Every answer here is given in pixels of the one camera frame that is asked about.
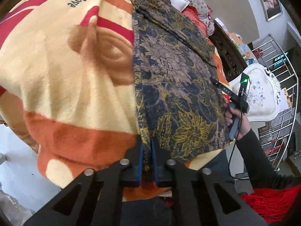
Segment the hand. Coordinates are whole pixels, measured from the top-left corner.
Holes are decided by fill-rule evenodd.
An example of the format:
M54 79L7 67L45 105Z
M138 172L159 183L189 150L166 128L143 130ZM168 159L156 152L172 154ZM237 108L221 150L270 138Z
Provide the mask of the hand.
M224 107L226 108L225 120L226 120L227 126L230 126L233 123L233 121L232 121L233 115L237 116L239 119L241 118L240 110L230 108L228 103L224 104ZM240 122L238 124L238 128L240 127L240 130L239 130L237 140L241 140L243 138L243 136L245 136L251 130L251 126L250 126L248 117L245 114L243 114L242 120L240 120L240 121L242 121L242 124L241 124L241 127L240 127Z

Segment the wall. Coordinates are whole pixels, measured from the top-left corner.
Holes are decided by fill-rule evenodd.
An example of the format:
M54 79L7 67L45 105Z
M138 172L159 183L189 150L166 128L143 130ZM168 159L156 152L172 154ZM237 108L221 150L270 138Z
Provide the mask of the wall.
M269 33L273 35L284 51L296 45L295 39L287 30L287 22L291 21L291 18L283 6L283 15L267 22L260 0L249 0L249 3L252 7L259 31L259 39L253 42L255 47L260 46L262 42L265 42Z
M243 37L245 43L259 38L256 20L248 0L205 0L213 9L212 17L218 17L230 32Z

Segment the black sleeve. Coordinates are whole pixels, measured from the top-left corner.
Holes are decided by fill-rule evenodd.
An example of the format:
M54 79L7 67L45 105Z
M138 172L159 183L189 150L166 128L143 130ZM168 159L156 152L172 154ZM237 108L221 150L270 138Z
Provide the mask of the black sleeve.
M253 188L283 189L301 184L300 177L281 176L274 170L255 133L250 130L237 147L243 157Z

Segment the red yarn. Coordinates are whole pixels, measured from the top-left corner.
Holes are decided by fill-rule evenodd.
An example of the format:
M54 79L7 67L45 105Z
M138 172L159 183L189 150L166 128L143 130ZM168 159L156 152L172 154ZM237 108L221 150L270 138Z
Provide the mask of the red yarn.
M294 203L301 185L283 189L254 189L241 198L268 223L281 222Z

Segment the screw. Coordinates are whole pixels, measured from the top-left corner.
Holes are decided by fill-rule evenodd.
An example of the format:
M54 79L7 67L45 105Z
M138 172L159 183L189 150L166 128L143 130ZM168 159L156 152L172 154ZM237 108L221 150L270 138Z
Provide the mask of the screw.
M88 168L84 171L84 174L86 176L91 176L94 173L94 170L92 168Z
M167 160L167 164L170 166L174 166L176 164L176 161L174 159Z
M202 170L202 172L205 174L205 175L210 175L212 173L211 169L210 168L204 168Z
M125 159L125 158L124 158L124 159L121 159L121 160L120 160L120 164L121 164L121 165L124 165L124 166L125 166L125 165L128 165L128 164L130 164L130 160L129 160L129 159Z

